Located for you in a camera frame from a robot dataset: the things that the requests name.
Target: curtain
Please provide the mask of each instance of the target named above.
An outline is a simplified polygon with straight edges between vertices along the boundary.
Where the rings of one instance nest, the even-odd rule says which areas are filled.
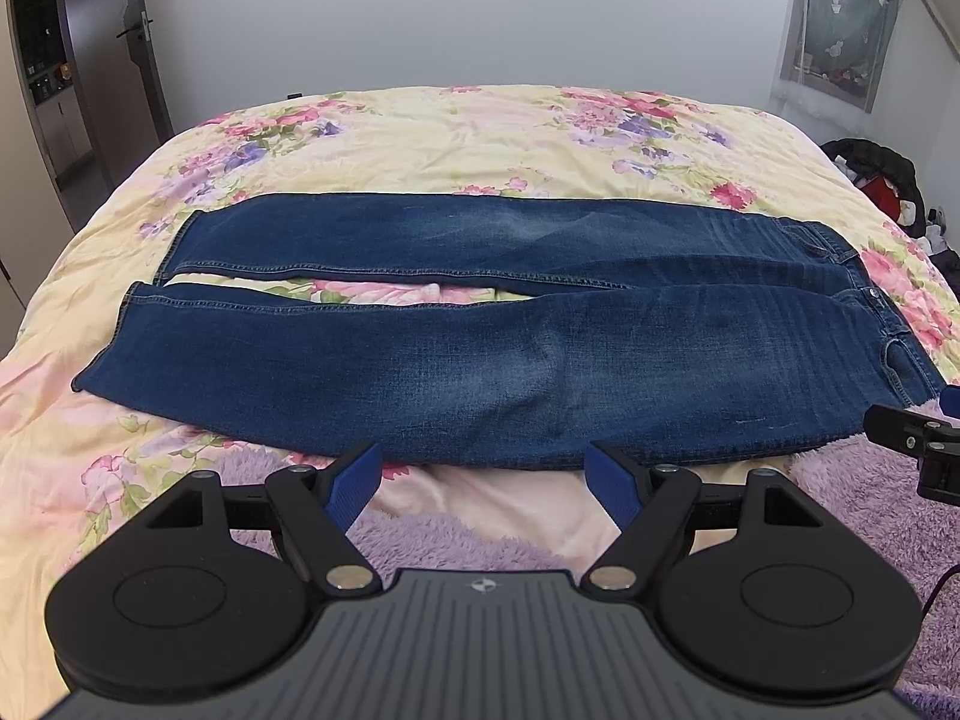
[[[872,108],[902,0],[799,0],[790,79]]]

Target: doorway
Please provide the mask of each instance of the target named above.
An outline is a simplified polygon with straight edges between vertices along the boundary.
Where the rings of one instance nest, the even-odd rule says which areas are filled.
[[[11,0],[37,141],[75,231],[173,127],[143,0]]]

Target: purple fluffy blanket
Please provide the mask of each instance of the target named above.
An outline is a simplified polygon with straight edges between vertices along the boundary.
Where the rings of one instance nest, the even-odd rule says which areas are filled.
[[[943,418],[935,405],[922,410]],[[221,470],[224,484],[256,484],[281,465],[257,450],[234,458]],[[960,509],[917,496],[911,459],[854,436],[798,455],[790,472],[801,488],[901,571],[920,598],[960,562]],[[234,536],[271,551],[268,533]],[[389,517],[366,511],[349,537],[386,583],[402,566],[476,571],[564,567],[559,557],[526,541],[484,541],[449,514]],[[958,634],[960,577],[947,583],[926,618],[899,685],[901,696],[930,720],[960,720]]]

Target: cactus print curtain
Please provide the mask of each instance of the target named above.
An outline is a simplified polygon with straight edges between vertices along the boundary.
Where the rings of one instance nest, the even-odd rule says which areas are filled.
[[[800,0],[795,80],[869,111],[901,1]]]

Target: door handle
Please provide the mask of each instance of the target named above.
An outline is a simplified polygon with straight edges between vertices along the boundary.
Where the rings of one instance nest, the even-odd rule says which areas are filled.
[[[146,23],[153,23],[153,22],[154,22],[153,19],[146,20]],[[126,29],[124,29],[120,34],[117,35],[117,37],[121,38],[124,35],[128,35],[131,32],[136,32],[136,30],[143,29],[143,28],[144,28],[144,22],[142,20],[138,20],[138,22],[135,23],[134,25],[128,26]]]

